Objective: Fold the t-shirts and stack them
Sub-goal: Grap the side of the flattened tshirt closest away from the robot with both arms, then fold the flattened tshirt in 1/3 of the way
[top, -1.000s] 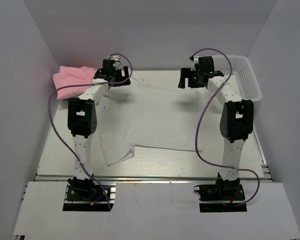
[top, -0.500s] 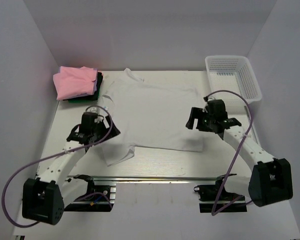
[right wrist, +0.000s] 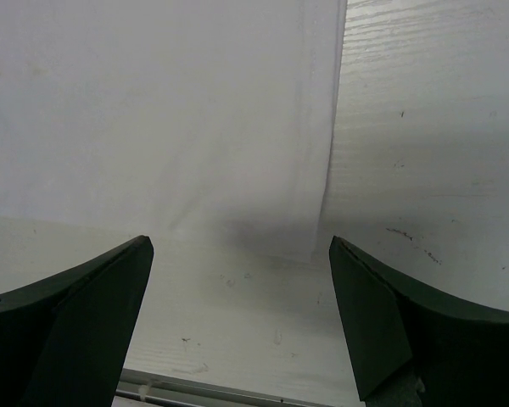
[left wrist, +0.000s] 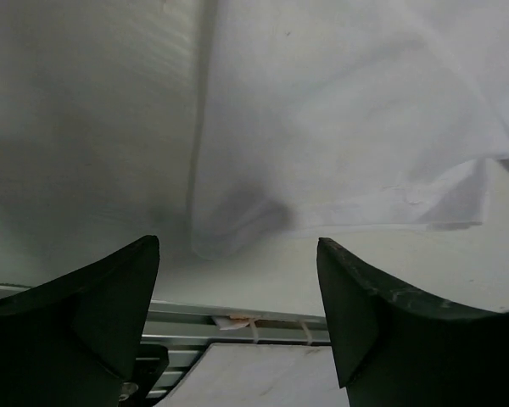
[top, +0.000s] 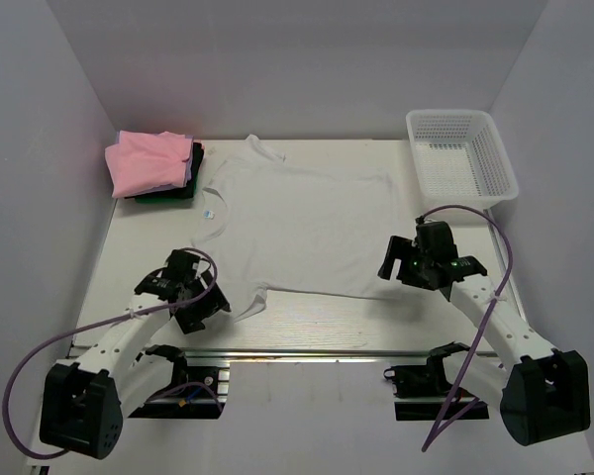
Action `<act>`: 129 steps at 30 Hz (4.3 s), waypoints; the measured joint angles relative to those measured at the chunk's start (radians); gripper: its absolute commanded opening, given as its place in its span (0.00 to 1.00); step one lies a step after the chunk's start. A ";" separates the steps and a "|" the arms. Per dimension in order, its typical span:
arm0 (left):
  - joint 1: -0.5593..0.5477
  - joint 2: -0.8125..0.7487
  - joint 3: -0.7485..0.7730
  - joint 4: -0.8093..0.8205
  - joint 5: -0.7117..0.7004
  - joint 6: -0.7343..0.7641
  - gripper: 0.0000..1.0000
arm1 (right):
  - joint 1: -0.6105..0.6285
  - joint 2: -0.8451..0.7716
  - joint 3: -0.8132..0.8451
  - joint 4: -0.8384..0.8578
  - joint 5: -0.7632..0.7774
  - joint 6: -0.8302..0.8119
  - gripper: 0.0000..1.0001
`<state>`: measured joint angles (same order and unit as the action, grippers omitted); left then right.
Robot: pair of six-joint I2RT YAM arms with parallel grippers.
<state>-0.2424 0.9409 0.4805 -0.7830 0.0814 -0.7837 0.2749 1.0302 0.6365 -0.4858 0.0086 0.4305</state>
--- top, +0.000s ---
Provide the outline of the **white t shirt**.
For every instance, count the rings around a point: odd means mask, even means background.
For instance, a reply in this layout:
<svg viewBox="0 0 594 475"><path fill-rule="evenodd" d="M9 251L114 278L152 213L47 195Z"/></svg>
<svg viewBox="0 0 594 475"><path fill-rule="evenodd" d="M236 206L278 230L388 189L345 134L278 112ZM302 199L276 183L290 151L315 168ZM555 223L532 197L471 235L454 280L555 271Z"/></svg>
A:
<svg viewBox="0 0 594 475"><path fill-rule="evenodd" d="M399 190L380 169L308 169L250 135L203 189L193 247L217 264L232 317L262 312L270 290L397 299L378 277L403 226Z"/></svg>

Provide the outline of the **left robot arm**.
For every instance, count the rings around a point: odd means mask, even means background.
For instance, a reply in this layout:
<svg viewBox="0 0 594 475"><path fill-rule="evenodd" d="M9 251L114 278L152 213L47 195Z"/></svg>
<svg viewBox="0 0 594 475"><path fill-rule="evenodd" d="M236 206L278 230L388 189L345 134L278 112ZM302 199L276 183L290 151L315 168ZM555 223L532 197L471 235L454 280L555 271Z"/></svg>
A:
<svg viewBox="0 0 594 475"><path fill-rule="evenodd" d="M205 252L175 249L163 267L135 287L125 316L97 343L70 362L58 362L44 387L39 438L64 451L106 458L125 419L145 403L214 390L189 376L182 349L156 344L167 326L184 334L205 328L206 319L231 309L217 282L217 265Z"/></svg>

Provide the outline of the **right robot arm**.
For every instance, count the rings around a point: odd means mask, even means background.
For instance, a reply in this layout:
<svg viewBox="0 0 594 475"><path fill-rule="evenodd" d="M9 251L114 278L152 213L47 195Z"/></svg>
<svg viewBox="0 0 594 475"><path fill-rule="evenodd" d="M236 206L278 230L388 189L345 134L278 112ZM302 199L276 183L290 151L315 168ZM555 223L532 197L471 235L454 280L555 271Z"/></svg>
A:
<svg viewBox="0 0 594 475"><path fill-rule="evenodd" d="M447 223L419 219L415 238L391 237L378 275L440 292L476 327L475 341L486 340L499 359L478 356L476 343L451 342L432 349L424 364L384 371L399 399L442 399L427 444L482 407L496 410L522 446L590 427L585 359L558 349L502 300L481 262L459 255Z"/></svg>

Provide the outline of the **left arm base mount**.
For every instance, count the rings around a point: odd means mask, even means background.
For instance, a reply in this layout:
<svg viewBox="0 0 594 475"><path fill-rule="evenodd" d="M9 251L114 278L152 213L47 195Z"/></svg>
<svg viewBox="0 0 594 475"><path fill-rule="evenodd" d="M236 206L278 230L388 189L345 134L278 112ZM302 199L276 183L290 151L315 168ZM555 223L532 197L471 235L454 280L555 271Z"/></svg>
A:
<svg viewBox="0 0 594 475"><path fill-rule="evenodd" d="M219 409L212 392L226 407L229 391L230 367L227 363L218 365L196 364L191 362L166 391L173 390L166 397L152 400L131 413L131 419L145 420L217 420Z"/></svg>

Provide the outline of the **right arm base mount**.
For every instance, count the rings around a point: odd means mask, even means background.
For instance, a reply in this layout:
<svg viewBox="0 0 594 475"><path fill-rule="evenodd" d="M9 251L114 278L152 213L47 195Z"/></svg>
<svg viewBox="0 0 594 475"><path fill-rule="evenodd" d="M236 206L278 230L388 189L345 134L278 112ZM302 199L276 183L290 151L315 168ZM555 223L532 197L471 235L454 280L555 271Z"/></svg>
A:
<svg viewBox="0 0 594 475"><path fill-rule="evenodd" d="M440 412L450 386L440 389L431 379L427 365L407 364L391 366L383 371L383 378L392 384L395 420L397 422L431 422ZM445 413L445 421L472 403L473 396L459 389ZM483 421L489 419L488 407L476 402L462 420Z"/></svg>

